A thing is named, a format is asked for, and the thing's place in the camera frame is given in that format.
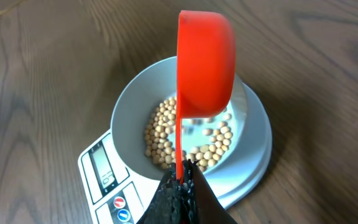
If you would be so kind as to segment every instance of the tabletop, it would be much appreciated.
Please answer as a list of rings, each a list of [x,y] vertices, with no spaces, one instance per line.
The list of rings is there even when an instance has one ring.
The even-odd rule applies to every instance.
[[[358,223],[358,1],[10,5],[0,13],[0,223],[91,223],[77,158],[108,130],[129,81],[176,54],[182,9],[230,20],[236,72],[272,124],[268,170],[232,217]]]

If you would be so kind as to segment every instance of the bowl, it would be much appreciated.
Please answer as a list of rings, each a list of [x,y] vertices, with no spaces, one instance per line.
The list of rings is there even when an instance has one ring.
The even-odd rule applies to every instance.
[[[175,95],[176,69],[177,58],[170,57],[141,71],[122,91],[112,113],[111,136],[119,157],[130,170],[153,180],[160,180],[164,171],[144,155],[146,149],[144,131],[150,119],[150,114],[154,112],[158,104],[169,96]],[[242,82],[238,77],[234,81],[227,112],[232,113],[232,119],[228,121],[233,132],[230,150],[224,153],[215,166],[204,172],[205,176],[213,172],[214,168],[218,167],[223,160],[226,160],[234,150],[237,150],[238,138],[244,130],[247,116],[247,98]],[[197,131],[200,127],[202,126],[196,126],[193,132],[202,136],[201,131]],[[170,134],[168,138],[175,145],[175,135]],[[196,138],[194,135],[186,136],[185,134],[182,139],[182,149],[189,151],[190,146],[208,143],[206,136]]]

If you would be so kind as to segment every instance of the scale button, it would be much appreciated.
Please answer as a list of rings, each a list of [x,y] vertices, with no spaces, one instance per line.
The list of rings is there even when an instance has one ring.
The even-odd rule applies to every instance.
[[[128,222],[131,219],[131,214],[126,209],[121,209],[117,214],[118,220]]]
[[[114,206],[116,207],[116,208],[124,208],[125,207],[125,199],[124,198],[122,198],[122,197],[120,197],[120,196],[118,196],[118,197],[116,197],[115,199],[114,199]]]

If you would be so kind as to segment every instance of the kitchen scale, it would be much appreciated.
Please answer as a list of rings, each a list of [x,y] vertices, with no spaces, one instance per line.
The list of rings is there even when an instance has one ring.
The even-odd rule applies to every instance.
[[[262,178],[272,152],[272,130],[257,95],[244,84],[248,112],[236,150],[206,176],[219,203],[229,208]],[[106,131],[78,158],[93,223],[137,223],[149,206],[159,181],[131,171],[121,161]]]

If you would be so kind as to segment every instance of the plastic spoon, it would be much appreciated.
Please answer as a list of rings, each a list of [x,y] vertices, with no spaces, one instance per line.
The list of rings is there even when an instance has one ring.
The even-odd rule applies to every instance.
[[[229,21],[215,12],[182,11],[177,45],[176,173],[183,182],[181,120],[219,114],[229,103],[236,50]]]

